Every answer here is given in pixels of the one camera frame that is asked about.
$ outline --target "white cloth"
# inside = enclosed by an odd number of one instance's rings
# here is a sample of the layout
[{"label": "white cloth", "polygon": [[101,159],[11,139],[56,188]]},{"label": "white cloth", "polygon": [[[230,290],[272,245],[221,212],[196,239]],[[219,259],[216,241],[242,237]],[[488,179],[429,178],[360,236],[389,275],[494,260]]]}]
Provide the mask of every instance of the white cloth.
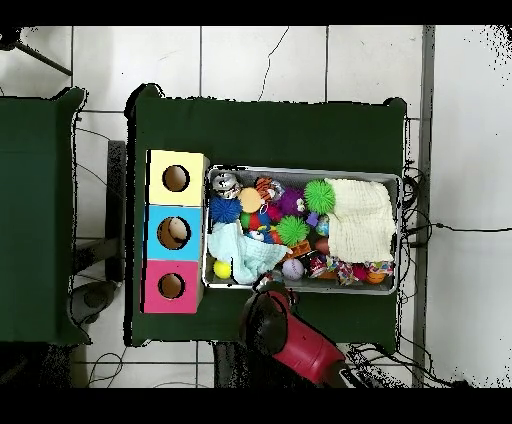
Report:
[{"label": "white cloth", "polygon": [[381,183],[329,179],[336,195],[329,213],[329,252],[344,262],[392,261],[396,231],[389,193]]}]

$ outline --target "green spiky ball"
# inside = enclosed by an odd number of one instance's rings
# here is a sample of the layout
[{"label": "green spiky ball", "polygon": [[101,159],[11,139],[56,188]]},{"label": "green spiky ball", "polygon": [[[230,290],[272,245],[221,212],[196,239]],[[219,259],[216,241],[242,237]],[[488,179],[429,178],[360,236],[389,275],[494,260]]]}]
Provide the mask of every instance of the green spiky ball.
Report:
[{"label": "green spiky ball", "polygon": [[302,218],[288,215],[277,224],[277,234],[287,246],[293,246],[305,240],[309,234],[309,225]]},{"label": "green spiky ball", "polygon": [[331,185],[323,180],[313,180],[306,184],[304,197],[310,211],[318,215],[332,212],[336,196]]}]

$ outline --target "yellow ball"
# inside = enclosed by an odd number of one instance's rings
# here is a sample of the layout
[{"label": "yellow ball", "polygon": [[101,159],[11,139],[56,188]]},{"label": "yellow ball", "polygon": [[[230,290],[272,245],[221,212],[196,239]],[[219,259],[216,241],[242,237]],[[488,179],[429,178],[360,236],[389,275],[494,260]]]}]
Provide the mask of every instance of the yellow ball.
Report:
[{"label": "yellow ball", "polygon": [[213,264],[213,272],[223,280],[231,277],[231,265],[227,262],[215,261]]}]

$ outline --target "dark green tablecloth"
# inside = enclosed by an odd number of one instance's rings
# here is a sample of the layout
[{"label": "dark green tablecloth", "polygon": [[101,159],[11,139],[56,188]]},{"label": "dark green tablecloth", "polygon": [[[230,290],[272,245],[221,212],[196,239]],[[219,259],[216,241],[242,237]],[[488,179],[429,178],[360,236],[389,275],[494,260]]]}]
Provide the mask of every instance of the dark green tablecloth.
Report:
[{"label": "dark green tablecloth", "polygon": [[[128,332],[131,328],[134,344],[146,339],[237,340],[240,314],[250,296],[245,290],[207,289],[195,315],[139,311],[146,150],[200,152],[211,164],[401,175],[405,111],[401,99],[387,105],[240,103],[165,99],[154,85],[139,87],[126,111],[134,116],[128,166],[135,166],[135,208],[132,215],[128,204],[127,228],[135,222],[135,260],[133,292],[127,296],[133,316],[128,313],[125,328]],[[130,153],[135,154],[135,164]],[[126,243],[128,249],[132,241]],[[396,294],[301,293],[298,313],[336,342],[375,342],[390,351],[395,348]]]}]

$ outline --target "cloth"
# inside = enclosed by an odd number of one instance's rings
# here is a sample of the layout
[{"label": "cloth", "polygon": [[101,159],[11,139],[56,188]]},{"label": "cloth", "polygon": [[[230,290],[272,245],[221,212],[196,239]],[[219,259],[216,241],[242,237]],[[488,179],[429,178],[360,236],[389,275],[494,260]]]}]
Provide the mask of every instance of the cloth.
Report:
[{"label": "cloth", "polygon": [[392,261],[396,231],[389,194],[377,182],[326,178],[336,196],[329,216],[329,252],[344,262]]},{"label": "cloth", "polygon": [[243,235],[240,221],[216,223],[208,235],[208,250],[219,261],[230,263],[238,284],[252,284],[274,269],[288,251],[280,244],[267,244]]}]

